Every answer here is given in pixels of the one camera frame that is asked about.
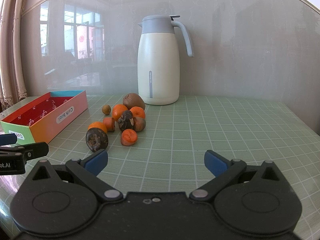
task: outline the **thermos base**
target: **thermos base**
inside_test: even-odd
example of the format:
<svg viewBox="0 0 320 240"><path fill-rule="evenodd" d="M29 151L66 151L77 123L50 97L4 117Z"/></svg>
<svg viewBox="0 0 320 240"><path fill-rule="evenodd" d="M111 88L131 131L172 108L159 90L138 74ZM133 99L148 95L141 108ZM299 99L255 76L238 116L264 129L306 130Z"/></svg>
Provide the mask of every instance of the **thermos base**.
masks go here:
<svg viewBox="0 0 320 240"><path fill-rule="evenodd" d="M139 95L142 100L148 104L148 105L153 105L153 106L164 106L164 105L169 105L174 103L175 101L178 100L179 95L171 97L171 98L146 98L143 97L142 95Z"/></svg>

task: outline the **cardboard box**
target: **cardboard box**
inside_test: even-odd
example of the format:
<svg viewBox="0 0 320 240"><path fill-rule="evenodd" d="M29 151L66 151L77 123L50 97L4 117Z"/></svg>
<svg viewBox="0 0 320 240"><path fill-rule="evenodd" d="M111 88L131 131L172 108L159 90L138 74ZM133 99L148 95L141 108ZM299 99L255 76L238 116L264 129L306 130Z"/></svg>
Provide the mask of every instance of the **cardboard box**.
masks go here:
<svg viewBox="0 0 320 240"><path fill-rule="evenodd" d="M18 144L49 143L88 108L85 90L55 91L31 101L1 121L5 133L15 133Z"/></svg>

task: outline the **blue gripper pad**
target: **blue gripper pad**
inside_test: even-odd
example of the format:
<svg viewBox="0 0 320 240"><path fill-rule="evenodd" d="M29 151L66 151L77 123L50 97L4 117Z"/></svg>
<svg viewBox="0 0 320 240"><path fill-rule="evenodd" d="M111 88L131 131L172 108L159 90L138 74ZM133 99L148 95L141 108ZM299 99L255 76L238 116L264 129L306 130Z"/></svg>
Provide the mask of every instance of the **blue gripper pad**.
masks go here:
<svg viewBox="0 0 320 240"><path fill-rule="evenodd" d="M85 170L97 176L107 166L107 164L108 164L108 153L106 150L104 150L98 153L95 157L86 161L83 167Z"/></svg>
<svg viewBox="0 0 320 240"><path fill-rule="evenodd" d="M204 165L216 177L222 174L230 166L230 161L212 150L204 154Z"/></svg>
<svg viewBox="0 0 320 240"><path fill-rule="evenodd" d="M14 133L6 133L0 135L0 146L15 144L17 142L17 136Z"/></svg>

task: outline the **thermos handle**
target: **thermos handle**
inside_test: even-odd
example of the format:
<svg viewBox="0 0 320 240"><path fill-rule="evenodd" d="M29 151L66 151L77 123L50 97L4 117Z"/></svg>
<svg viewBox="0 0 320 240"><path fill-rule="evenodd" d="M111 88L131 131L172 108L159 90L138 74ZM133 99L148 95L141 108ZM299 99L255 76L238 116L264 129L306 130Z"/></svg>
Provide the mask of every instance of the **thermos handle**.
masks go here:
<svg viewBox="0 0 320 240"><path fill-rule="evenodd" d="M188 33L186 27L181 22L177 22L177 21L172 21L171 24L173 27L179 27L181 29L184 41L187 46L188 56L193 57L192 44L191 44L190 36L189 36L189 33Z"/></svg>

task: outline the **glossy wall panel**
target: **glossy wall panel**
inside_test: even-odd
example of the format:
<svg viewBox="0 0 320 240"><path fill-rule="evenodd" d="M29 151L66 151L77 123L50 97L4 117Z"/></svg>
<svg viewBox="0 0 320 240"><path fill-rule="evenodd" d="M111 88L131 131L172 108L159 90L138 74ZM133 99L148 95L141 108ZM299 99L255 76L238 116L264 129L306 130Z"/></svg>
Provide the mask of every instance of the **glossy wall panel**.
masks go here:
<svg viewBox="0 0 320 240"><path fill-rule="evenodd" d="M320 16L300 0L48 0L21 20L28 93L137 92L141 28L179 14L180 93L285 102L320 131Z"/></svg>

